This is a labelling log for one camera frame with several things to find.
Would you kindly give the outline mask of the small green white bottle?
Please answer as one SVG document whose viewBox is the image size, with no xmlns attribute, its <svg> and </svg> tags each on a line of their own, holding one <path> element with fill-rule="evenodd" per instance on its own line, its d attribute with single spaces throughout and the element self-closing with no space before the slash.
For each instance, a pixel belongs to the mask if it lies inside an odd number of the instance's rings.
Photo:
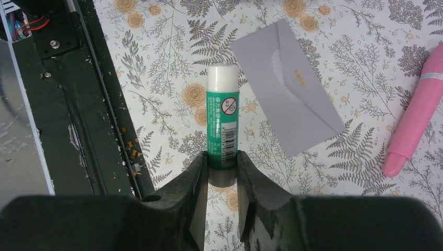
<svg viewBox="0 0 443 251">
<path fill-rule="evenodd" d="M 239 125 L 239 67 L 216 63 L 208 67 L 206 88 L 209 183 L 230 187 L 236 182 Z"/>
</svg>

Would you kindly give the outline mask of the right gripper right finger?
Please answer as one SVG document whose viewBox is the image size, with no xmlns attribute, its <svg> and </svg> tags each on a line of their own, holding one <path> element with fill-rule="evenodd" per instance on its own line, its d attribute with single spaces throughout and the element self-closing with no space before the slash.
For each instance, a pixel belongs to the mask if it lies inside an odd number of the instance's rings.
<svg viewBox="0 0 443 251">
<path fill-rule="evenodd" d="M 442 250 L 442 229 L 417 199 L 293 195 L 237 155 L 246 250 Z"/>
</svg>

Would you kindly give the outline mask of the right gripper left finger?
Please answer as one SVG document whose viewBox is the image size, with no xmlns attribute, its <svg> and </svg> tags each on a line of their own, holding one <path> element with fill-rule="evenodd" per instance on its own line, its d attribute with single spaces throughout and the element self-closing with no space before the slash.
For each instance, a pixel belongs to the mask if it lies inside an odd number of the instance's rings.
<svg viewBox="0 0 443 251">
<path fill-rule="evenodd" d="M 206 152 L 166 185 L 130 196 L 21 196 L 1 211 L 1 250 L 202 250 Z"/>
</svg>

